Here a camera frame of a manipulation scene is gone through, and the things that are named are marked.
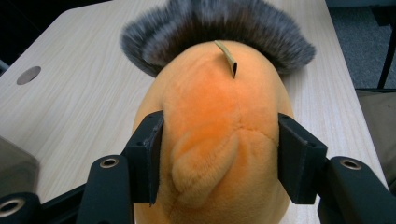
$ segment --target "floor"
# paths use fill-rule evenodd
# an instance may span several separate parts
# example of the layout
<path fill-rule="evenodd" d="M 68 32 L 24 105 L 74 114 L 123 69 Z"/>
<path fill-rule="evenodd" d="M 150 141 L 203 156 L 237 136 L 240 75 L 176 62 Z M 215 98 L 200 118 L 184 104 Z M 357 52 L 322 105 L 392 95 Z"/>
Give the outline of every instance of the floor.
<path fill-rule="evenodd" d="M 388 51 L 390 26 L 379 26 L 369 7 L 329 8 L 355 89 L 376 88 Z M 396 89 L 396 60 L 385 84 Z"/>

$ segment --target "chair leg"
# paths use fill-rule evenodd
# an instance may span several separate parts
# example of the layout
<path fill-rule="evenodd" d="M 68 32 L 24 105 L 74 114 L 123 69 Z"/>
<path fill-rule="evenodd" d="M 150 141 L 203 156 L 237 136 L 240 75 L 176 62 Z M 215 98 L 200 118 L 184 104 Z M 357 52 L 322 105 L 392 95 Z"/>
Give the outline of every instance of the chair leg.
<path fill-rule="evenodd" d="M 396 27 L 392 29 L 392 34 L 390 36 L 389 47 L 387 58 L 384 63 L 384 67 L 382 68 L 381 78 L 378 82 L 378 89 L 384 89 L 385 82 L 387 81 L 388 73 L 390 66 L 392 65 L 393 56 L 395 54 L 396 49 Z"/>

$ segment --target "orange plush toy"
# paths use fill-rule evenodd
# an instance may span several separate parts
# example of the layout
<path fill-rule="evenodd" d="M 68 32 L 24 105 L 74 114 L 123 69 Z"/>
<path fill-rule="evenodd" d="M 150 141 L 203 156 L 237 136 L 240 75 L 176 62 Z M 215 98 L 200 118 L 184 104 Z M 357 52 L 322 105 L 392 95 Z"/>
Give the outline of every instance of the orange plush toy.
<path fill-rule="evenodd" d="M 279 73 L 315 54 L 292 19 L 260 0 L 171 0 L 121 44 L 156 77 L 134 130 L 164 113 L 158 198 L 134 205 L 137 223 L 277 223 L 277 115 L 292 116 Z"/>

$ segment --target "fluffy gray fur trim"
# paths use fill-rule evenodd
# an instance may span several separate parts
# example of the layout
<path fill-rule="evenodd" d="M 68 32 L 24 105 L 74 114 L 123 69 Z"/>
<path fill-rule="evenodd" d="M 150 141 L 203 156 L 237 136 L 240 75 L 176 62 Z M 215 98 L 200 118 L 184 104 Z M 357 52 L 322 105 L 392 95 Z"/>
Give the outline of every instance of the fluffy gray fur trim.
<path fill-rule="evenodd" d="M 121 47 L 137 67 L 156 77 L 185 49 L 217 39 L 253 47 L 279 74 L 315 56 L 292 18 L 262 0 L 170 0 L 128 24 Z"/>

